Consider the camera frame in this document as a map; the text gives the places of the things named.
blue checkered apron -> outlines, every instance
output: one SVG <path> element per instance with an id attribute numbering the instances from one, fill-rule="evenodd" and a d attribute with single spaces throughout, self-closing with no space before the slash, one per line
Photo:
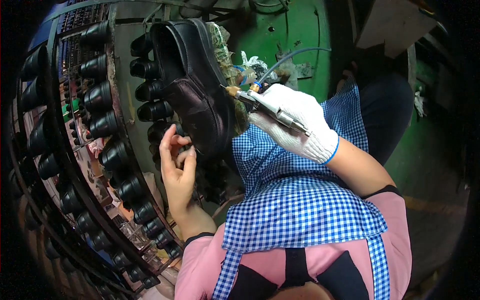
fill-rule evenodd
<path id="1" fill-rule="evenodd" d="M 368 151 L 358 88 L 349 78 L 320 104 L 331 129 Z M 227 250 L 213 299 L 226 299 L 243 253 L 272 248 L 367 240 L 374 298 L 389 299 L 384 244 L 385 220 L 372 203 L 341 188 L 327 167 L 278 146 L 254 125 L 233 140 L 233 154 L 245 185 L 244 200 L 227 213 L 222 248 Z"/>

dark trousers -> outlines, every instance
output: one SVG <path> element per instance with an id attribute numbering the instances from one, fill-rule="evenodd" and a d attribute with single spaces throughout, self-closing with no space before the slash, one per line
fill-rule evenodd
<path id="1" fill-rule="evenodd" d="M 360 91 L 360 110 L 369 153 L 382 166 L 391 156 L 410 122 L 413 92 L 399 74 L 382 76 Z M 224 161 L 237 174 L 231 144 Z"/>

pink cloth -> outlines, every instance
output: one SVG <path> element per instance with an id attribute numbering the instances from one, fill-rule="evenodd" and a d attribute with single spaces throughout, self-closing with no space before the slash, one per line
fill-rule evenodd
<path id="1" fill-rule="evenodd" d="M 412 253 L 408 236 L 405 202 L 393 192 L 374 195 L 367 201 L 375 204 L 387 222 L 388 231 L 382 234 L 390 272 L 390 299 L 402 299 L 410 281 Z M 183 254 L 182 267 L 175 286 L 175 299 L 200 299 L 213 294 L 220 275 L 226 250 L 221 248 L 225 225 L 215 236 L 192 241 Z M 360 271 L 370 299 L 373 300 L 373 275 L 366 240 L 331 243 L 305 248 L 307 269 L 312 278 L 325 271 L 344 251 L 349 251 Z M 269 281 L 281 286 L 285 281 L 285 250 L 244 254 L 240 264 L 249 267 Z"/>

shoe upper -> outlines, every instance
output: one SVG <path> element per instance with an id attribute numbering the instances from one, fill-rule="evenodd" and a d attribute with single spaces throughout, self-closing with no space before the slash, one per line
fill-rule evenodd
<path id="1" fill-rule="evenodd" d="M 227 148 L 234 134 L 234 104 L 220 85 L 227 85 L 214 57 L 205 24 L 169 21 L 151 28 L 154 56 L 167 101 L 204 158 Z"/>

white knit glove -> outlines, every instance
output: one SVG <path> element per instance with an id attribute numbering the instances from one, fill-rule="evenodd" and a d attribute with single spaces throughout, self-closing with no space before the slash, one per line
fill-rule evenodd
<path id="1" fill-rule="evenodd" d="M 281 84 L 274 84 L 262 96 L 264 101 L 276 103 L 300 121 L 311 135 L 307 137 L 259 111 L 249 114 L 250 123 L 265 131 L 280 147 L 318 164 L 324 164 L 333 157 L 338 148 L 338 134 L 328 127 L 324 110 L 313 96 Z"/>

